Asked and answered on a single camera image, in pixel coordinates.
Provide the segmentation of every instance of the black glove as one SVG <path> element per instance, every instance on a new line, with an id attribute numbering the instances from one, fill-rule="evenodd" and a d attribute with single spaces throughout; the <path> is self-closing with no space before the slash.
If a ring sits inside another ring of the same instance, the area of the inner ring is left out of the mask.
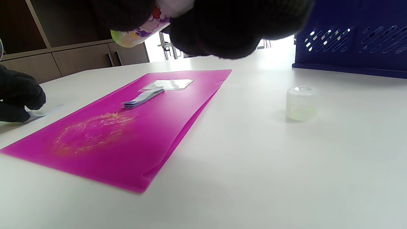
<path id="1" fill-rule="evenodd" d="M 46 102 L 45 93 L 36 80 L 27 74 L 8 70 L 0 65 L 0 121 L 25 122 L 30 110 L 40 109 Z"/>

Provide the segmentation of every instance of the blue plastic crate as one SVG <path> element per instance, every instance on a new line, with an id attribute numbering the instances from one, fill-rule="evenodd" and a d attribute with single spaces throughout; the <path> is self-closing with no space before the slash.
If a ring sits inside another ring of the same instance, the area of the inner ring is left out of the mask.
<path id="1" fill-rule="evenodd" d="M 407 79 L 407 0 L 315 0 L 293 67 Z"/>

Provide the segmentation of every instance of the wooden shelf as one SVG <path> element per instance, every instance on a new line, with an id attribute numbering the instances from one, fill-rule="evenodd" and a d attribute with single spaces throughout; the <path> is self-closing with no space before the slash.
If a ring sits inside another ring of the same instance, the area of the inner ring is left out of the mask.
<path id="1" fill-rule="evenodd" d="M 110 39 L 101 27 L 88 1 L 26 0 L 44 29 L 50 47 Z"/>
<path id="2" fill-rule="evenodd" d="M 0 38 L 8 54 L 47 48 L 25 0 L 0 0 Z"/>
<path id="3" fill-rule="evenodd" d="M 81 43 L 81 44 L 60 46 L 60 47 L 55 47 L 55 48 L 44 48 L 44 49 L 40 49 L 40 50 L 23 52 L 23 53 L 7 54 L 7 55 L 3 56 L 2 61 L 10 60 L 10 59 L 17 59 L 17 58 L 22 58 L 22 57 L 29 57 L 29 56 L 34 56 L 34 55 L 39 55 L 39 54 L 44 54 L 44 53 L 58 52 L 58 51 L 63 51 L 63 50 L 68 50 L 68 49 L 73 49 L 73 48 L 82 48 L 82 47 L 93 46 L 93 45 L 98 45 L 98 44 L 106 44 L 106 43 L 111 43 L 111 42 L 114 42 L 114 40 L 107 39 L 107 40 L 101 40 L 101 41 L 95 41 L 95 42 L 87 42 L 87 43 Z"/>

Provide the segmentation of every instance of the stack of strips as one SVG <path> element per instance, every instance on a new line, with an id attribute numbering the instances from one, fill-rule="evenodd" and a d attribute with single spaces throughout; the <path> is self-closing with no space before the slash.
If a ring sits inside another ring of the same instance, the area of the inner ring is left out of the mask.
<path id="1" fill-rule="evenodd" d="M 164 92 L 164 87 L 155 87 L 151 90 L 145 91 L 137 96 L 135 99 L 123 103 L 124 109 L 134 109 L 162 92 Z"/>

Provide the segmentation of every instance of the white table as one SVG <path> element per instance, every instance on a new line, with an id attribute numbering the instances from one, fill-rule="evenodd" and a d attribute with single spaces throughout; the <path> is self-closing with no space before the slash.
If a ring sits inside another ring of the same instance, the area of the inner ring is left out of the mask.
<path id="1" fill-rule="evenodd" d="M 0 155 L 0 229 L 407 228 L 407 81 L 291 69 L 293 59 L 294 46 L 273 45 L 236 61 L 179 59 L 43 84 L 47 106 L 65 106 L 3 125 L 0 148 L 146 73 L 233 69 L 142 195 Z M 316 119 L 285 118 L 295 85 L 320 89 Z"/>

